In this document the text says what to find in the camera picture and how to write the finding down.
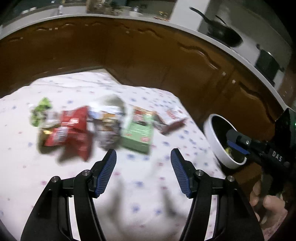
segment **red packet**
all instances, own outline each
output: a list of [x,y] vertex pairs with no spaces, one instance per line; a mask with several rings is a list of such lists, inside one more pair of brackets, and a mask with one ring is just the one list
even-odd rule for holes
[[45,146],[71,145],[77,154],[87,161],[90,155],[92,139],[87,131],[88,107],[63,111],[61,126],[55,128],[45,141]]

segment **pan handle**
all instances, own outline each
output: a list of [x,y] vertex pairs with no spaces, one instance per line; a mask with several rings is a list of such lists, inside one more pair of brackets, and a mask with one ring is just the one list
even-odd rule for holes
[[224,23],[225,25],[227,25],[224,20],[222,18],[220,18],[219,16],[215,15],[216,18],[220,19],[222,21],[222,23]]
[[198,13],[200,16],[202,16],[202,18],[205,20],[206,23],[211,23],[212,21],[209,20],[201,11],[197,10],[196,8],[194,7],[189,7],[190,10]]

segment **white bowl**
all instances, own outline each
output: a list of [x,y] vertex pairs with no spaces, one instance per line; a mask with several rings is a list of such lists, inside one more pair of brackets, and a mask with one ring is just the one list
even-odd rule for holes
[[[217,122],[219,122],[219,129],[216,128],[216,132],[214,131],[213,127],[213,119],[215,122],[214,125],[217,125]],[[226,133],[230,129],[236,130],[228,120],[217,114],[211,114],[204,123],[205,137],[207,138],[215,156],[227,168],[236,169],[244,165],[247,161],[247,158],[245,157],[242,163],[236,162],[227,154],[227,152],[223,148],[221,142],[226,144]]]

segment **bed sheet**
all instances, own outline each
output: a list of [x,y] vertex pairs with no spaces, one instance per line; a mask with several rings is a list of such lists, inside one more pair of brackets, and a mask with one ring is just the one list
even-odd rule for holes
[[[106,153],[94,141],[87,162],[77,156],[65,157],[62,147],[40,154],[36,148],[38,128],[30,125],[29,105],[48,97],[55,110],[72,110],[108,94],[116,94],[125,102],[125,126],[134,105],[147,110],[179,106],[186,111],[172,93],[120,85],[108,73],[81,72],[42,78],[0,99],[0,219],[17,240],[51,177],[74,177],[90,169]],[[168,136],[154,129],[149,155],[118,147],[117,164],[106,191],[94,199],[108,241],[179,239],[192,200],[181,192],[174,174],[170,163],[173,148],[179,148],[197,169],[212,177],[225,177],[205,136],[191,118],[185,127]],[[73,200],[70,200],[73,237],[79,240]],[[212,237],[215,213],[213,196],[206,239]]]

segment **countertop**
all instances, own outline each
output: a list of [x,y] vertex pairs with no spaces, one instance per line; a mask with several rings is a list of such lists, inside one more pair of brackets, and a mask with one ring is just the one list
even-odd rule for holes
[[103,18],[117,18],[117,19],[132,19],[132,20],[139,20],[139,21],[146,21],[146,22],[151,22],[151,23],[157,23],[157,24],[162,24],[165,26],[169,26],[169,27],[173,27],[176,29],[180,29],[182,31],[188,32],[190,34],[193,34],[201,39],[204,39],[206,41],[208,41],[209,43],[217,46],[218,48],[222,49],[223,51],[225,51],[226,53],[228,53],[229,55],[231,55],[232,57],[234,57],[235,59],[237,59],[239,62],[241,62],[244,66],[246,66],[254,75],[257,76],[257,78],[259,80],[262,81],[262,83],[270,90],[270,92],[275,96],[275,98],[277,99],[277,101],[279,102],[279,104],[281,105],[281,107],[285,110],[287,108],[287,105],[285,104],[285,102],[283,101],[283,99],[280,97],[280,95],[277,93],[277,91],[274,89],[274,87],[268,82],[268,80],[245,58],[243,58],[241,55],[239,55],[237,52],[235,52],[234,50],[230,49],[229,47],[221,44],[220,42],[210,38],[209,36],[202,34],[200,32],[197,31],[193,31],[191,29],[176,25],[176,24],[172,24],[169,21],[162,21],[162,20],[156,20],[153,18],[146,18],[146,17],[131,17],[131,16],[110,16],[110,15],[102,15],[102,14],[87,14],[87,13],[77,13],[79,11],[75,11],[76,13],[73,14],[67,14],[67,10],[65,7],[65,11],[63,15],[56,15],[56,16],[46,16],[46,14],[40,14],[38,17],[36,18],[32,18],[31,20],[25,20],[22,21],[22,19],[19,20],[18,24],[15,23],[11,23],[5,27],[3,27],[2,29],[0,29],[0,39],[8,36],[9,34],[22,29],[24,27],[30,26],[32,24],[36,24],[39,22],[43,22],[43,21],[47,21],[47,20],[51,20],[51,19],[57,19],[57,18],[68,18],[68,17],[78,17],[78,16],[94,16],[94,17],[103,17]]

